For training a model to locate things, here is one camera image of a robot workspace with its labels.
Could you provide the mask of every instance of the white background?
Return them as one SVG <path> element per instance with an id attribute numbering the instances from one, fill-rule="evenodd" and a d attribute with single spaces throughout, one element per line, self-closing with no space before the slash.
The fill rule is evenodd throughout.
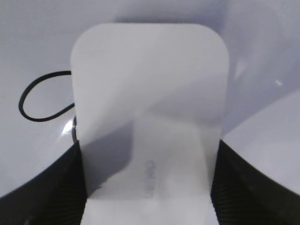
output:
<path id="1" fill-rule="evenodd" d="M 89 27 L 185 22 L 219 33 L 231 61 L 224 126 L 228 134 L 299 88 L 299 11 L 295 0 L 1 0 L 0 195 L 33 178 L 71 146 L 70 135 L 61 133 L 74 112 L 34 123 L 19 114 L 17 104 L 33 79 L 70 68 L 72 47 Z M 25 109 L 43 117 L 72 101 L 70 78 L 57 78 L 33 91 Z"/>

